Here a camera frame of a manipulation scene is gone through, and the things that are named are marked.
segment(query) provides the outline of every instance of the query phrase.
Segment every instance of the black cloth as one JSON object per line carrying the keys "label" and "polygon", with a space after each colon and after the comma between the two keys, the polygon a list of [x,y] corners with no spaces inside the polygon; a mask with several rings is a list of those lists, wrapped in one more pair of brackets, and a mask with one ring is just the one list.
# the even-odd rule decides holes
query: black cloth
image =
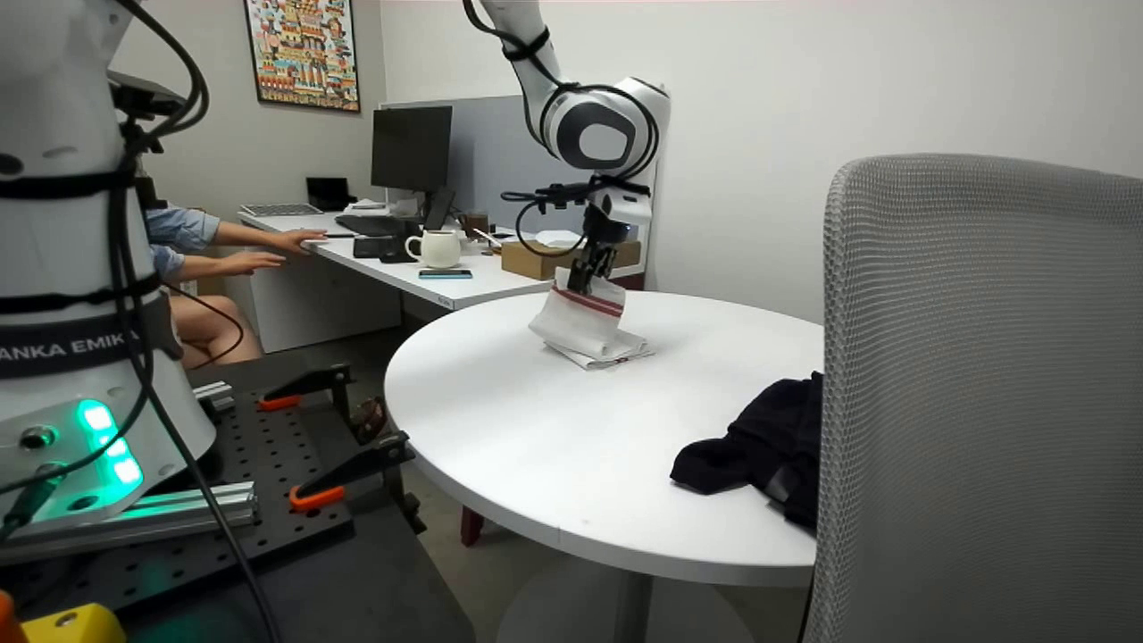
{"label": "black cloth", "polygon": [[677,451],[672,479],[694,492],[761,491],[786,522],[817,528],[820,373],[757,394],[723,438]]}

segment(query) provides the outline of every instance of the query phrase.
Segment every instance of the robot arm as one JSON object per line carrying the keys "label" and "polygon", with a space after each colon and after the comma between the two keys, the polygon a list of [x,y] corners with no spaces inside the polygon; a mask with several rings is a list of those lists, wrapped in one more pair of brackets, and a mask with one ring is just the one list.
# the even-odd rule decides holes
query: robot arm
{"label": "robot arm", "polygon": [[502,57],[520,81],[532,138],[566,166],[593,170],[585,186],[549,186],[525,198],[538,206],[591,205],[569,282],[585,294],[591,280],[611,272],[611,248],[624,238],[624,226],[611,213],[651,218],[651,176],[668,123],[668,92],[643,79],[566,81],[535,0],[483,0],[483,7],[494,25],[480,18],[475,0],[466,0],[468,20],[502,44]]}

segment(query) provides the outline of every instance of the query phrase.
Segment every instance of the computer monitor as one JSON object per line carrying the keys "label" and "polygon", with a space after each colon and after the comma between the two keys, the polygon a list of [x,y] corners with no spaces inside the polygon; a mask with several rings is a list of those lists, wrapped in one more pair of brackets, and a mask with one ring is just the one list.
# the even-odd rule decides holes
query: computer monitor
{"label": "computer monitor", "polygon": [[388,106],[370,118],[370,186],[426,194],[426,212],[441,212],[449,182],[455,106]]}

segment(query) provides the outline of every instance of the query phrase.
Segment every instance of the person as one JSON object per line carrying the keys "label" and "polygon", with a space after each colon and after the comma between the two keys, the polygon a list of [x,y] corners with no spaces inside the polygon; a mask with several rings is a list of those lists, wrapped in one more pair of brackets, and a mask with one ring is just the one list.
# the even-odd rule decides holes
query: person
{"label": "person", "polygon": [[[306,255],[323,237],[323,230],[266,232],[176,205],[145,205],[151,256],[165,282],[267,272],[287,256]],[[231,298],[191,298],[176,291],[173,319],[185,367],[262,358],[262,343]]]}

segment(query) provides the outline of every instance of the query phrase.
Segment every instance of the keyboard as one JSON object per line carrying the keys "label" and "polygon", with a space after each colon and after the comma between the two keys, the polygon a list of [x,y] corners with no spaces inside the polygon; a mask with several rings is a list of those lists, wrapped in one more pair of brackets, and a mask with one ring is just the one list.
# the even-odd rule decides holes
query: keyboard
{"label": "keyboard", "polygon": [[361,218],[361,213],[339,213],[336,226],[357,232],[357,237],[400,237],[400,218]]}

